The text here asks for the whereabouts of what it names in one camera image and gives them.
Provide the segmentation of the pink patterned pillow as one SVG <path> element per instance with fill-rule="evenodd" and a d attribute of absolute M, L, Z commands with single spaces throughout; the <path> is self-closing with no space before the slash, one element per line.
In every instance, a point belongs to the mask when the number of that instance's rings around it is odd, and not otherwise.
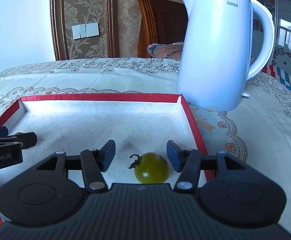
<path fill-rule="evenodd" d="M 151 57 L 156 59 L 180 60 L 182 56 L 183 42 L 173 44 L 154 43 L 148 46 L 147 50 Z"/>

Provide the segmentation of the white electric kettle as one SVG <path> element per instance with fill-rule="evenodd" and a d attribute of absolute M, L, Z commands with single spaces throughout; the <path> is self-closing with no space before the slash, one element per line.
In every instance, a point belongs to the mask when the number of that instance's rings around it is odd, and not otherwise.
<path fill-rule="evenodd" d="M 274 23 L 257 0 L 182 0 L 188 14 L 177 91 L 197 107 L 235 109 L 268 62 Z"/>

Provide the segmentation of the colourful striped bedding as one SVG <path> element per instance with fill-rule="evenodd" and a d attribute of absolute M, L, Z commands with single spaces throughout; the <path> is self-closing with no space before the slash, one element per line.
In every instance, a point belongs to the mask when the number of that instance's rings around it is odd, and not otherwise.
<path fill-rule="evenodd" d="M 263 67 L 261 72 L 269 74 L 270 76 L 274 77 L 276 80 L 279 81 L 279 83 L 283 84 L 288 90 L 291 91 L 291 75 L 288 74 L 283 69 L 274 65 L 269 65 Z"/>

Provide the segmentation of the red shallow cardboard tray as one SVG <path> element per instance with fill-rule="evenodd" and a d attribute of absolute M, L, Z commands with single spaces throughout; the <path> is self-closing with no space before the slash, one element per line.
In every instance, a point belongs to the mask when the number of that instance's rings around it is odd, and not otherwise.
<path fill-rule="evenodd" d="M 23 96 L 0 113 L 10 134 L 34 132 L 37 144 L 20 164 L 0 170 L 0 187 L 55 152 L 77 155 L 114 140 L 116 155 L 104 174 L 108 184 L 135 183 L 130 155 L 163 157 L 173 140 L 206 154 L 205 143 L 186 100 L 177 94 L 60 94 Z"/>

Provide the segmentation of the white embroidered tablecloth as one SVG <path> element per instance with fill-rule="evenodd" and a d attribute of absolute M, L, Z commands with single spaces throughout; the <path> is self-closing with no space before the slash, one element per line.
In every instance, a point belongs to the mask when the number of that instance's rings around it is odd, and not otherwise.
<path fill-rule="evenodd" d="M 176 93 L 179 63 L 169 59 L 100 58 L 13 67 L 0 73 L 0 114 L 26 95 Z M 226 150 L 275 182 L 287 195 L 281 225 L 291 232 L 291 91 L 269 72 L 246 84 L 230 112 L 192 108 L 209 153 Z"/>

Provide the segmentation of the green cherry tomato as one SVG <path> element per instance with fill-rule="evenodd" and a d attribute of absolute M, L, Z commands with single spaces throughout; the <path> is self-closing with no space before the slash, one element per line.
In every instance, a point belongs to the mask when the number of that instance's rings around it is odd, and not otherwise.
<path fill-rule="evenodd" d="M 164 183 L 169 177 L 169 165 L 159 154 L 148 152 L 143 155 L 132 154 L 135 160 L 128 169 L 133 169 L 136 179 L 141 184 Z"/>

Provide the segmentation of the white wall switch panel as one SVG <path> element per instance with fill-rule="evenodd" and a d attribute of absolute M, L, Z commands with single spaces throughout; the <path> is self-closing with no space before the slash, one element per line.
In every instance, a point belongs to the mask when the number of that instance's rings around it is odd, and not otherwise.
<path fill-rule="evenodd" d="M 99 34 L 99 24 L 97 22 L 72 26 L 72 37 L 74 40 L 99 36 Z"/>

